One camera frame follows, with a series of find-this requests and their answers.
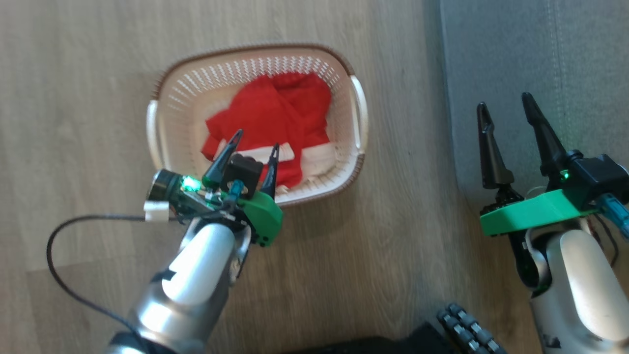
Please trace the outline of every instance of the red garment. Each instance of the red garment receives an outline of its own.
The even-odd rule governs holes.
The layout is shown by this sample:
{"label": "red garment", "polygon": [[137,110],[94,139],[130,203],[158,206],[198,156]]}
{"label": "red garment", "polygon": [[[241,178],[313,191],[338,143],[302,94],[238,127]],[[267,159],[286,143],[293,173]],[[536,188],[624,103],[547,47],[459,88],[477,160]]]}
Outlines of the red garment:
{"label": "red garment", "polygon": [[243,129],[238,151],[287,142],[295,157],[279,163],[277,185],[294,187],[302,180],[301,150],[330,142],[325,132],[330,102],[328,85],[315,73],[260,76],[236,94],[227,110],[206,121],[209,137],[201,152],[212,161],[220,141],[238,129]]}

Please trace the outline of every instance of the laundry basket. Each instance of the laundry basket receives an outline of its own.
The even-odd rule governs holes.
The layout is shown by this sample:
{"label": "laundry basket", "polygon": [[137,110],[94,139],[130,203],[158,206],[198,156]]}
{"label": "laundry basket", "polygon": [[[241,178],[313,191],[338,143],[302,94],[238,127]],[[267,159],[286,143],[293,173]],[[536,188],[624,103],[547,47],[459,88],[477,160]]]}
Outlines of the laundry basket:
{"label": "laundry basket", "polygon": [[205,120],[228,108],[243,85],[263,74],[283,72],[315,72],[329,85],[327,132],[336,163],[326,174],[276,195],[276,202],[299,204],[347,188],[365,157],[367,103],[349,63],[332,49],[313,44],[240,47],[174,64],[157,84],[147,109],[148,147],[155,167],[200,178],[211,165],[200,152],[208,137]]}

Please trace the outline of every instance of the green plastic part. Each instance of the green plastic part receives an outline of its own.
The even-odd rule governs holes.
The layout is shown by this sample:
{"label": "green plastic part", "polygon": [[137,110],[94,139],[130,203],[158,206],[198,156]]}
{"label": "green plastic part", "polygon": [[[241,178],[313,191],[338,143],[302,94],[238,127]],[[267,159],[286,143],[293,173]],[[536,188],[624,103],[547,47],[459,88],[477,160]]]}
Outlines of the green plastic part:
{"label": "green plastic part", "polygon": [[508,234],[582,217],[595,212],[581,212],[565,197],[563,190],[543,193],[481,216],[483,233],[488,236]]}
{"label": "green plastic part", "polygon": [[262,192],[255,192],[249,200],[239,199],[238,205],[255,228],[261,246],[270,246],[282,229],[284,212],[273,198]]}

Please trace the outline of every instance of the white connector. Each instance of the white connector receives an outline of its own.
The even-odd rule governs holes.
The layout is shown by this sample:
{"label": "white connector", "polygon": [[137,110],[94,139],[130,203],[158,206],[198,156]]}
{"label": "white connector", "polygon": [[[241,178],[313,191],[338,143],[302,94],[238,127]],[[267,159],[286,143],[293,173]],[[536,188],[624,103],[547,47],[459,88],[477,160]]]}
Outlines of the white connector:
{"label": "white connector", "polygon": [[170,203],[147,200],[144,202],[144,213],[146,221],[168,221],[170,215]]}

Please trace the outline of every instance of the gray fabric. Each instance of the gray fabric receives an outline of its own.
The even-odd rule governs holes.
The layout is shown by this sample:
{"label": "gray fabric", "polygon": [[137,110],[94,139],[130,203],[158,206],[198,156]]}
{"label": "gray fabric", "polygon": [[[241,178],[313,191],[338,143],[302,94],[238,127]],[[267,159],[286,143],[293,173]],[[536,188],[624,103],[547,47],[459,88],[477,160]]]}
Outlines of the gray fabric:
{"label": "gray fabric", "polygon": [[547,181],[520,94],[529,91],[566,149],[629,165],[629,3],[442,1],[457,180],[473,208],[482,189],[476,105],[485,101],[522,194]]}

